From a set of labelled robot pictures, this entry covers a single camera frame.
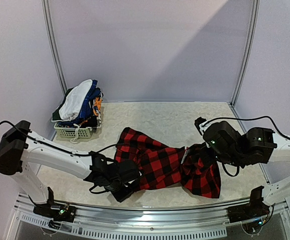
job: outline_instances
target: white wall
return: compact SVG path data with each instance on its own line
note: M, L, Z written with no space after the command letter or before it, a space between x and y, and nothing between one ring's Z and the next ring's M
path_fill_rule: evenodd
M290 135L290 0L261 1L247 71L235 107L243 118L271 116ZM247 128L268 120L245 122ZM290 175L290 163L265 165L271 181Z
M229 102L252 0L53 0L68 87L93 78L105 100Z
M0 0L0 121L28 120L50 137L51 113L61 101L39 0ZM0 138L9 126L0 129ZM0 239L20 188L0 174Z

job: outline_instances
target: red plaid shirt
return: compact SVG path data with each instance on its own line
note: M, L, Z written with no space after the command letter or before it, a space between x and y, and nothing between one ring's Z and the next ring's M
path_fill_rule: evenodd
M188 149L183 164L185 147L173 148L158 142L130 127L123 130L115 154L115 160L132 159L143 173L134 191L162 189L181 183L194 195L219 198L220 173L217 163L204 165L199 157L200 144Z

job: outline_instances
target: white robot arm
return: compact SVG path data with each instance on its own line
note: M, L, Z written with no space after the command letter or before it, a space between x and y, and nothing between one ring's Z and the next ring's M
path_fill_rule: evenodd
M210 124L212 121L198 118L195 126L206 141L206 152L223 164L225 172L227 172L225 164L237 166L238 174L239 168L246 165L278 161L290 162L290 136L282 134L275 124L277 132L255 127L241 136L227 122ZM269 206L283 201L288 196L290 196L290 176L275 184L253 189L248 204L227 209L229 220L238 222L252 217L260 217L264 212L269 212Z
M201 134L203 135L211 124L206 124L207 121L199 125ZM277 145L273 149L269 162L290 162L290 140L282 137L276 132L272 134L272 140ZM287 196L290 196L290 176L285 179L276 182L272 185L266 185L262 191L262 197L266 205L273 205L274 203L279 203L283 201Z
M46 165L91 182L91 193L111 192L118 202L133 193L132 185L137 184L141 174L132 160L116 162L99 153L107 148L86 152L64 147L31 131L30 123L24 120L17 125L4 122L13 127L0 142L0 173L11 176L25 190L35 204L34 213L55 221L72 222L76 208L54 203L52 190L42 184L29 163ZM93 192L98 186L105 190Z
M282 137L271 129L260 127L250 129L241 136L225 121L210 122L203 118L195 121L205 140L200 151L203 161L219 161L223 167L231 164L237 167L237 173L240 167L251 164L290 162L290 136ZM132 160L117 163L100 154L100 151L70 149L44 139L31 131L29 126L29 122L21 121L3 135L0 142L0 173L11 176L26 191L35 204L34 213L54 218L55 221L72 222L75 208L68 204L55 204L52 190L41 183L29 163L73 174L94 184L90 188L91 193L111 192L119 202L133 193L131 184L137 184L141 173ZM92 192L96 186L104 187L105 191ZM260 217L264 212L269 212L269 206L287 196L290 196L290 176L273 185L253 189L250 203L229 207L228 217L231 222Z

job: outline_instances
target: marble-textured surface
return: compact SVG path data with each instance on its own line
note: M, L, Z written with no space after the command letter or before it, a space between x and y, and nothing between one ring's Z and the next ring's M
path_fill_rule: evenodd
M233 117L226 103L219 102L121 102L104 103L102 108L103 125L93 133L91 139L79 139L77 144L68 138L55 137L54 141L81 151L97 151L117 142L121 131L131 127L171 147L191 146L203 142L194 126L198 117L208 120L216 117ZM228 121L241 132L237 121ZM115 147L103 152L113 158ZM93 195L88 189L92 183L82 181L68 173L41 166L38 177L52 188L55 199L79 204L111 207L186 207L214 204L248 197L250 191L265 185L265 179L259 165L241 169L237 177L229 177L219 165L221 174L221 192L219 199L210 199L192 195L187 189L176 184L159 190L142 190L123 201L116 202L110 193ZM235 167L227 166L235 172Z

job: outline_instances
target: white plastic basket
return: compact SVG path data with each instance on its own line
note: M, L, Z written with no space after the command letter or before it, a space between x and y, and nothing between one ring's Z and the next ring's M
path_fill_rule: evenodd
M57 132L57 135L62 138L75 138L76 137L76 129L75 127L59 127L58 123L54 125L54 129ZM80 139L89 139L92 135L92 128L79 128L78 129L78 138Z

